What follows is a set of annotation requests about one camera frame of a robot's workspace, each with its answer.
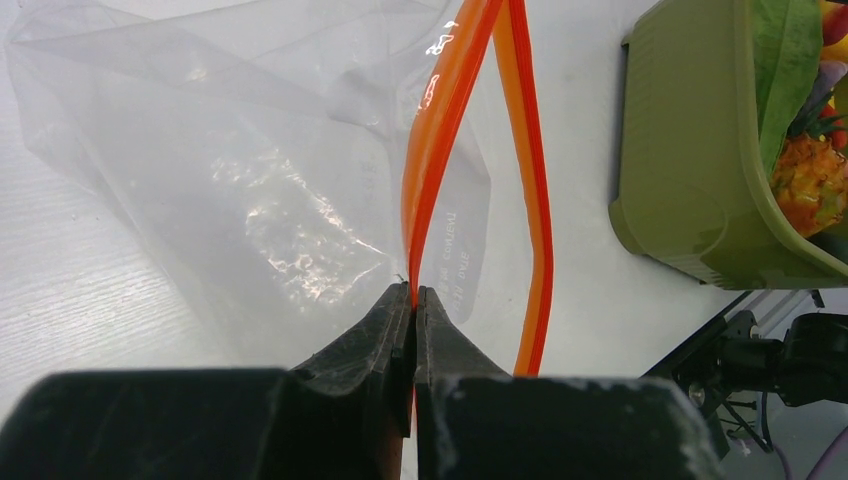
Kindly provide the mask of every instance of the cable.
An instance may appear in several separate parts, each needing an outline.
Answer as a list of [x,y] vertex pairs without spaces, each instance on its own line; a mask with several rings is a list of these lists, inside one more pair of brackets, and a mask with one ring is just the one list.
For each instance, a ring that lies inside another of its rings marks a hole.
[[735,418],[736,421],[739,422],[738,425],[741,425],[742,428],[744,428],[745,431],[748,432],[748,435],[751,436],[751,440],[753,440],[757,444],[757,446],[759,446],[764,452],[773,452],[774,449],[770,445],[766,445],[765,441],[763,441],[763,439],[760,438],[759,435],[757,435],[757,432],[755,432],[754,429],[751,428],[750,425],[748,425],[748,422],[746,422],[745,419],[742,418],[742,415],[739,415],[739,413],[733,408],[733,406],[728,403],[725,397],[726,396],[723,395],[718,396],[718,398],[724,398],[724,400],[721,401],[721,404],[724,405],[724,408],[726,408],[727,411],[733,416],[733,418]]
[[768,392],[763,392],[760,398],[760,428],[763,431],[763,440],[765,440],[766,445],[774,449],[774,443],[771,441],[771,432],[768,429]]
[[768,392],[760,394],[760,410],[758,419],[760,420],[760,429],[763,432],[763,441],[774,453],[780,458],[780,465],[783,467],[783,477],[786,480],[792,480],[792,468],[789,467],[789,459],[783,449],[774,444],[771,440],[771,431],[768,428]]
[[824,451],[819,461],[816,462],[816,466],[810,470],[810,474],[807,475],[807,480],[816,480],[819,478],[822,472],[833,461],[833,458],[836,457],[836,453],[839,451],[839,448],[845,443],[848,443],[848,427],[845,427],[845,429],[842,430],[842,433],[833,439],[833,442],[831,442],[830,446],[827,447],[827,450]]

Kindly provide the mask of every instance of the green leaf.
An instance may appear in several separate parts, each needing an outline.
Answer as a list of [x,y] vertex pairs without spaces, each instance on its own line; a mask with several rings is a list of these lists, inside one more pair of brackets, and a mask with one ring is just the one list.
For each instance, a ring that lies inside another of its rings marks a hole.
[[792,120],[818,74],[822,17],[816,0],[754,0],[754,68],[760,156],[771,175]]

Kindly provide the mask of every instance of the white table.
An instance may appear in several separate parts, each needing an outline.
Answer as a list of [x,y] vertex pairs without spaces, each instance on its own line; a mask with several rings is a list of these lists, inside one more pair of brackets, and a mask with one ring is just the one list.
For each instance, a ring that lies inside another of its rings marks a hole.
[[[107,3],[167,16],[230,2]],[[607,218],[622,102],[619,41],[655,0],[527,3],[557,255],[542,373],[640,375],[737,295],[631,256]],[[4,32],[18,8],[15,0],[0,5]],[[222,353],[95,197],[25,150],[5,59],[0,69],[0,418],[27,386],[52,371],[242,364]],[[499,88],[491,55],[480,82],[490,92]],[[486,102],[501,109],[495,128],[503,129],[483,147],[492,170],[492,211],[521,218],[503,101],[492,96]],[[483,299],[503,294],[498,286],[515,274],[498,264],[510,248],[501,233],[489,232]],[[463,331],[511,370],[523,308],[495,311],[478,302]]]

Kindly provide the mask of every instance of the orange strap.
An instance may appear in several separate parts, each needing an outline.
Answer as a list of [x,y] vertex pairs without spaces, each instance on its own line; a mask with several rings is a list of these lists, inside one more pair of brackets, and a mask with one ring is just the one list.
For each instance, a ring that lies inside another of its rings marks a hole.
[[413,306],[424,241],[439,188],[489,37],[495,49],[524,186],[533,245],[533,279],[516,375],[537,375],[553,294],[553,234],[542,135],[523,0],[466,0],[436,62],[410,132],[403,176],[402,225]]

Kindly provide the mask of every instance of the screw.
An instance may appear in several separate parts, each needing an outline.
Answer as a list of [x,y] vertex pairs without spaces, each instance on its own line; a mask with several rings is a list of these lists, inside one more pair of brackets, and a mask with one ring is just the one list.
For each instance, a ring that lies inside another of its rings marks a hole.
[[696,407],[703,407],[704,402],[707,401],[707,392],[704,387],[697,382],[689,384],[689,400],[692,400]]

